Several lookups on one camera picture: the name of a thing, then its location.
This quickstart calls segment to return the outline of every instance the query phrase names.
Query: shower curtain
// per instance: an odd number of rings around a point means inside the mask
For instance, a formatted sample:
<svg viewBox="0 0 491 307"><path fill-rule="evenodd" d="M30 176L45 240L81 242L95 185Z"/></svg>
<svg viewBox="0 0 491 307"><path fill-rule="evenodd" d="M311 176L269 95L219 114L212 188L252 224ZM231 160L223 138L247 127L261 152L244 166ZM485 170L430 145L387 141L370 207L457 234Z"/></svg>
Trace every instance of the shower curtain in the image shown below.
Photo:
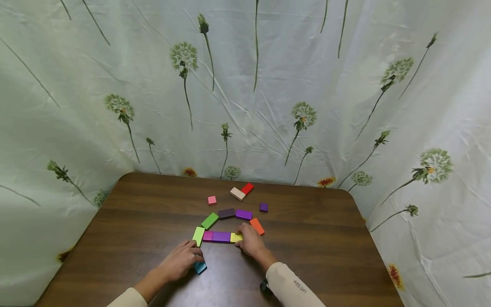
<svg viewBox="0 0 491 307"><path fill-rule="evenodd" d="M0 306L36 302L130 171L347 190L406 306L488 306L489 11L0 1Z"/></svg>

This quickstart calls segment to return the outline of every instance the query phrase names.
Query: lime green block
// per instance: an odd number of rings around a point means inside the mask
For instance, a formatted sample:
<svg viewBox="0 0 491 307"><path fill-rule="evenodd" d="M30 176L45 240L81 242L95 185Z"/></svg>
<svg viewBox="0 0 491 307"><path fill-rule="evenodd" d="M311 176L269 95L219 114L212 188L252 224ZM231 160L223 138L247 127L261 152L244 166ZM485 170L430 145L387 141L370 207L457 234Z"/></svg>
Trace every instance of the lime green block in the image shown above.
<svg viewBox="0 0 491 307"><path fill-rule="evenodd" d="M218 215L212 212L206 220L201 223L201 226L205 227L206 230L210 229L218 221Z"/></svg>
<svg viewBox="0 0 491 307"><path fill-rule="evenodd" d="M203 235L204 234L205 234L204 228L196 227L196 230L194 231L194 236L192 237L192 239L196 241L196 245L198 245L198 247L201 246L201 241L203 241Z"/></svg>

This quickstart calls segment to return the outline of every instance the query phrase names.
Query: purple block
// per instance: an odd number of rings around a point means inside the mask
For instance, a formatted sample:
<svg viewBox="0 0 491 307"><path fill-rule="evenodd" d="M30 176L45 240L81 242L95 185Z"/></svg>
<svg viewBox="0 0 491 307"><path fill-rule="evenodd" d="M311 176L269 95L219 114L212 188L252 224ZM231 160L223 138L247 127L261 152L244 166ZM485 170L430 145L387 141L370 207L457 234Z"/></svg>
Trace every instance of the purple block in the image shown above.
<svg viewBox="0 0 491 307"><path fill-rule="evenodd" d="M220 210L218 211L218 216L220 220L233 218L235 216L235 209L230 208L230 209Z"/></svg>
<svg viewBox="0 0 491 307"><path fill-rule="evenodd" d="M230 232L213 232L212 242L230 243Z"/></svg>
<svg viewBox="0 0 491 307"><path fill-rule="evenodd" d="M265 204L265 203L260 203L259 204L259 211L261 212L267 212L268 211L268 204Z"/></svg>
<svg viewBox="0 0 491 307"><path fill-rule="evenodd" d="M246 211L246 210L237 209L237 211L235 212L235 217L237 219L242 219L242 220L250 221L250 220L252 220L252 212Z"/></svg>

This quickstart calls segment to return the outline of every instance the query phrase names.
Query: orange block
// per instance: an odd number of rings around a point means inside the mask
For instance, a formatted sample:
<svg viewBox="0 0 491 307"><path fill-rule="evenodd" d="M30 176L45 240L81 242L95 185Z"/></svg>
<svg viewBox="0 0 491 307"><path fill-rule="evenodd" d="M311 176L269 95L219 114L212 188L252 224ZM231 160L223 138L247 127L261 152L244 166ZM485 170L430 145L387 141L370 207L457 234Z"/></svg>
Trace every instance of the orange block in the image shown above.
<svg viewBox="0 0 491 307"><path fill-rule="evenodd" d="M259 223L257 218L254 218L254 219L250 220L249 222L250 222L251 226L254 227L254 229L259 233L259 235L262 236L264 234L264 229L261 226L261 224Z"/></svg>

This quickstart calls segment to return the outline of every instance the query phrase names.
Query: sleeve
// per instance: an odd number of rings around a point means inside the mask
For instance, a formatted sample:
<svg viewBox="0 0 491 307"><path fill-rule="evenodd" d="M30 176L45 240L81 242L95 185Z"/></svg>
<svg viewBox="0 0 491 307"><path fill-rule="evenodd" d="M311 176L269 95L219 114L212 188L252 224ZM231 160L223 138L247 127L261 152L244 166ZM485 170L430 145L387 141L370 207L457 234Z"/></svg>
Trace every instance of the sleeve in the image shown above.
<svg viewBox="0 0 491 307"><path fill-rule="evenodd" d="M266 279L268 288L285 307L326 307L284 263L270 266Z"/></svg>
<svg viewBox="0 0 491 307"><path fill-rule="evenodd" d="M133 288L129 288L118 296L108 307L147 307L147 302Z"/></svg>

